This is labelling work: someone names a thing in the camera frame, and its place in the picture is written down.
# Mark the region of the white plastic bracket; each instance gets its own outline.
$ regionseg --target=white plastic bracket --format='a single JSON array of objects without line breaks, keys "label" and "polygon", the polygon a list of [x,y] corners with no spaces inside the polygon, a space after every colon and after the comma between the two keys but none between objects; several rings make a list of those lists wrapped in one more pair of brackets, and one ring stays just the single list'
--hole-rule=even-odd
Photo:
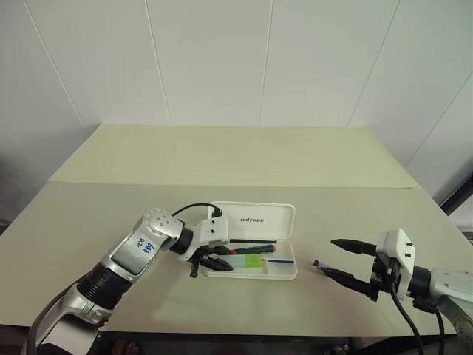
[{"label": "white plastic bracket", "polygon": [[401,279],[398,285],[398,298],[403,300],[414,272],[415,247],[402,229],[388,231],[379,236],[376,254],[384,265],[389,266],[390,259],[396,259],[401,264],[399,271]]}]

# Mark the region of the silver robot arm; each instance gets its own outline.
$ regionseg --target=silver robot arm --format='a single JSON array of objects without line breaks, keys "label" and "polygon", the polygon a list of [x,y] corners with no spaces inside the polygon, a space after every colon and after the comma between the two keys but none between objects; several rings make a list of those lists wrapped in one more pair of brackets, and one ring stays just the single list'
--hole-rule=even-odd
[{"label": "silver robot arm", "polygon": [[86,354],[115,306],[153,263],[161,250],[171,249],[180,260],[231,270],[229,264],[206,253],[207,246],[228,242],[228,221],[219,210],[194,228],[162,209],[145,213],[132,231],[107,252],[84,277],[59,294],[33,323],[22,354],[62,349]]},{"label": "silver robot arm", "polygon": [[473,274],[414,265],[415,247],[402,229],[383,233],[378,245],[359,240],[337,239],[332,244],[356,254],[375,257],[370,281],[331,268],[316,260],[313,268],[344,287],[378,299],[379,291],[394,289],[396,297],[413,298],[417,309],[435,313],[438,309],[453,324],[460,337],[473,348]]}]

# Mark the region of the cable connector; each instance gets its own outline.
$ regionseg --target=cable connector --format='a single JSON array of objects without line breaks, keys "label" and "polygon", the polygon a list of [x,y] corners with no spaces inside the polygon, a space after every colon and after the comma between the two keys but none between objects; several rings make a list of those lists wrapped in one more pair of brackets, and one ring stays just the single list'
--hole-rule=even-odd
[{"label": "cable connector", "polygon": [[223,212],[221,209],[219,209],[217,206],[214,207],[214,211],[212,212],[212,218],[215,217],[220,217],[223,215]]}]

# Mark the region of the black connector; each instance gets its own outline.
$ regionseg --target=black connector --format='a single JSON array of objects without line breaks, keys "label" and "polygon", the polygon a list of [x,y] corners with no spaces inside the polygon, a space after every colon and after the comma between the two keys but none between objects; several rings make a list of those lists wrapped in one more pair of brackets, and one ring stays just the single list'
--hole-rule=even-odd
[{"label": "black connector", "polygon": [[214,211],[212,212],[212,218],[215,217],[220,217],[223,215],[223,212],[221,209],[219,209],[217,206],[214,207]]},{"label": "black connector", "polygon": [[77,290],[100,307],[113,309],[130,287],[131,282],[98,263],[79,282]]}]

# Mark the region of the wall tile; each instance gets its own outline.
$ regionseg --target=wall tile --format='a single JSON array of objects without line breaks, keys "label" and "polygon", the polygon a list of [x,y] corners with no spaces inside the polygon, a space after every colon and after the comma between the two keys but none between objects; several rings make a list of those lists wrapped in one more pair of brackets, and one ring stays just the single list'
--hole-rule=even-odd
[{"label": "wall tile", "polygon": [[168,124],[143,1],[27,4],[86,124]]},{"label": "wall tile", "polygon": [[345,126],[396,4],[275,0],[261,125]]},{"label": "wall tile", "polygon": [[472,2],[402,1],[351,126],[370,126],[402,163],[472,71]]},{"label": "wall tile", "polygon": [[473,79],[463,87],[406,168],[443,202],[473,171]]},{"label": "wall tile", "polygon": [[255,126],[270,0],[149,0],[172,124]]}]

